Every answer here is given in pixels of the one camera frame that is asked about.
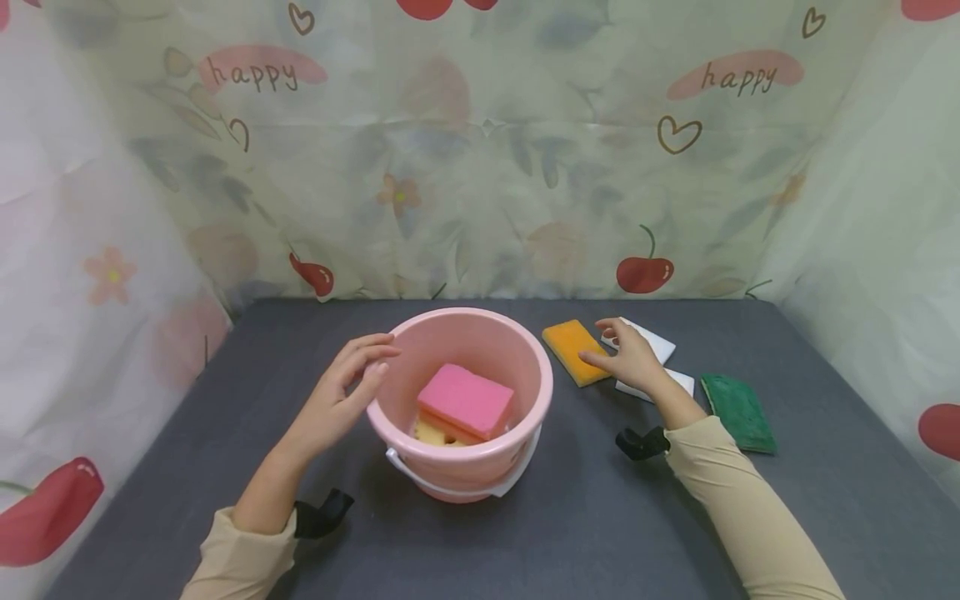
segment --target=green scouring pad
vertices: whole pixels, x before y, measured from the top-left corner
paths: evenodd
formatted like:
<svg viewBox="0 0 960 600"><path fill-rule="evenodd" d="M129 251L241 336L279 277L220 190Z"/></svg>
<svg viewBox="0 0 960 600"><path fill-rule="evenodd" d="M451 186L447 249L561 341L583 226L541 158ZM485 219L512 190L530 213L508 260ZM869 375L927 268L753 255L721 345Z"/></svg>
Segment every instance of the green scouring pad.
<svg viewBox="0 0 960 600"><path fill-rule="evenodd" d="M733 436L738 448L764 454L777 453L777 442L750 386L725 375L703 375L700 385L707 392L713 414Z"/></svg>

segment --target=sleeve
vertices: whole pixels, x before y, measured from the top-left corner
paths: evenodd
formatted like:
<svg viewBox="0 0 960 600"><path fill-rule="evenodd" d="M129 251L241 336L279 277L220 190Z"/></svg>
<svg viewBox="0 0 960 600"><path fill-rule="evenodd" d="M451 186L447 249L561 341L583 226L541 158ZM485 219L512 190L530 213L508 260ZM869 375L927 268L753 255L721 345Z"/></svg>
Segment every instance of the sleeve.
<svg viewBox="0 0 960 600"><path fill-rule="evenodd" d="M210 535L200 546L200 566L180 600L263 600L293 566L296 512L275 536L237 530L232 514L226 508L214 515Z"/></svg>
<svg viewBox="0 0 960 600"><path fill-rule="evenodd" d="M716 417L667 431L667 464L707 509L751 600L842 600L813 542Z"/></svg>

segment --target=pink sponge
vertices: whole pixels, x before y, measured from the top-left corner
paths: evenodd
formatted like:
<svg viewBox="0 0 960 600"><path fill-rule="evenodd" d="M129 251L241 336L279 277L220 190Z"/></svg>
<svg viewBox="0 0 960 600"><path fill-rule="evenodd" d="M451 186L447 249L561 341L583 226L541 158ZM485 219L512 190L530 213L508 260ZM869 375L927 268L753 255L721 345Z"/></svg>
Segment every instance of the pink sponge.
<svg viewBox="0 0 960 600"><path fill-rule="evenodd" d="M420 390L420 409L482 440L503 433L514 391L449 363Z"/></svg>

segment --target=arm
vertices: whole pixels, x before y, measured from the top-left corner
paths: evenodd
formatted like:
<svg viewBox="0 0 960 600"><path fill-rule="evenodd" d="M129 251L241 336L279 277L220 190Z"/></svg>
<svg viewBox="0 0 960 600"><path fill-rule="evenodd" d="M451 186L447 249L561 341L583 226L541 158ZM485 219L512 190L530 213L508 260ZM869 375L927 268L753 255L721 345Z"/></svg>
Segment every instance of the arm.
<svg viewBox="0 0 960 600"><path fill-rule="evenodd" d="M616 356L583 360L645 392L663 416L667 464L697 498L752 600L842 600L820 553L773 489L707 413L660 365L650 345L619 319L597 323L619 338Z"/></svg>
<svg viewBox="0 0 960 600"><path fill-rule="evenodd" d="M293 566L300 480L310 461L343 437L373 400L386 363L367 370L352 394L347 387L370 363L399 355L392 341L391 335L370 335L337 354L236 507L214 515L200 566L180 600L263 600Z"/></svg>

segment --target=black clamp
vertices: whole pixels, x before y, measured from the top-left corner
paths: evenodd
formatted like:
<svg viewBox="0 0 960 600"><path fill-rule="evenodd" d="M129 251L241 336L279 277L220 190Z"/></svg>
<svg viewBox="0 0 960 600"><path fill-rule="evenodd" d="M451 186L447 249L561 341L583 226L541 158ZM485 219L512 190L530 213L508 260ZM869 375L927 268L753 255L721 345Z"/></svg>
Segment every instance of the black clamp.
<svg viewBox="0 0 960 600"><path fill-rule="evenodd" d="M670 449L662 427L654 427L641 436L630 427L616 434L616 446L632 461L645 461Z"/></svg>
<svg viewBox="0 0 960 600"><path fill-rule="evenodd" d="M297 511L294 538L316 540L332 533L343 522L351 506L353 498L335 488L330 490L330 495L320 508L299 500L294 502L294 510Z"/></svg>

